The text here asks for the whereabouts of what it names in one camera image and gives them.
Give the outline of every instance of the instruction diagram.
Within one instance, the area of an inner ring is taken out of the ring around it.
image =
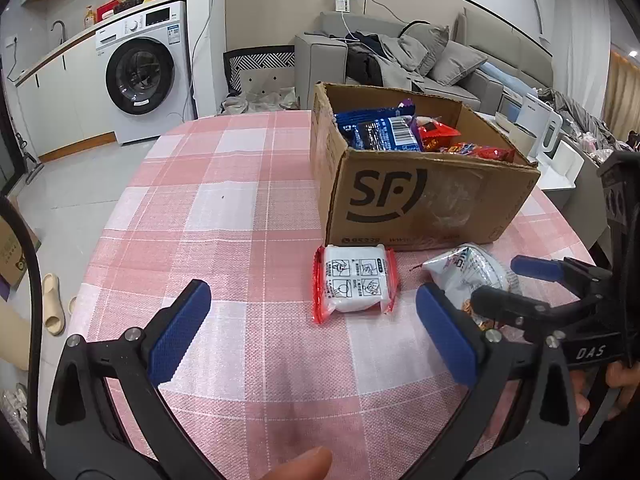
[[[351,280],[331,280],[331,290],[334,298],[351,298]]]
[[[362,295],[363,296],[379,296],[380,280],[377,278],[362,280]]]
[[[360,260],[360,275],[361,276],[377,276],[378,266],[375,260]]]
[[[348,260],[331,260],[332,276],[350,276],[351,269]]]

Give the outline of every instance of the kettle handle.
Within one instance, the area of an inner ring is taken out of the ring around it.
[[[558,134],[560,133],[560,126],[562,126],[562,116],[554,111],[551,112],[551,117],[549,121],[549,127],[551,126],[554,127],[553,135],[551,135],[551,139],[549,139],[549,143],[545,144],[546,132],[543,134],[542,142],[540,142],[541,152],[545,152],[545,153],[550,152],[554,148],[554,146],[556,145],[556,141],[558,140]]]

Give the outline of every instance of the floor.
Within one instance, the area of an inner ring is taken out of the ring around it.
[[[155,143],[145,140],[127,146],[99,146],[45,164],[43,170],[18,193],[18,205],[31,229],[42,242],[38,249],[40,273],[60,278],[60,298],[68,320],[68,303],[76,295],[98,238],[122,191],[146,152]],[[9,296],[11,305],[31,319],[29,280],[25,276]],[[42,335],[38,421],[46,431],[47,410],[53,379],[66,338],[65,331]],[[26,372],[0,360],[0,389],[26,384]]]

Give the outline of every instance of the washing machine door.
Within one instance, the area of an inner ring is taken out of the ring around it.
[[[121,44],[107,64],[107,91],[123,112],[142,115],[158,108],[174,82],[174,58],[164,44],[134,38]]]

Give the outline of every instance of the pink plaid tablecloth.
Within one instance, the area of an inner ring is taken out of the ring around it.
[[[160,390],[216,467],[230,480],[257,479],[324,445],[334,452],[332,479],[396,480],[464,394],[415,313],[425,275],[410,269],[441,251],[398,254],[391,315],[334,313],[313,324],[322,232],[309,126],[309,112],[272,112],[200,119],[160,137],[98,242],[71,330],[117,338],[145,326],[192,278],[204,280],[210,313]],[[590,261],[538,188],[489,250],[504,262],[519,253]],[[552,304],[571,298],[533,280],[523,290]],[[130,436],[150,452],[118,388]]]

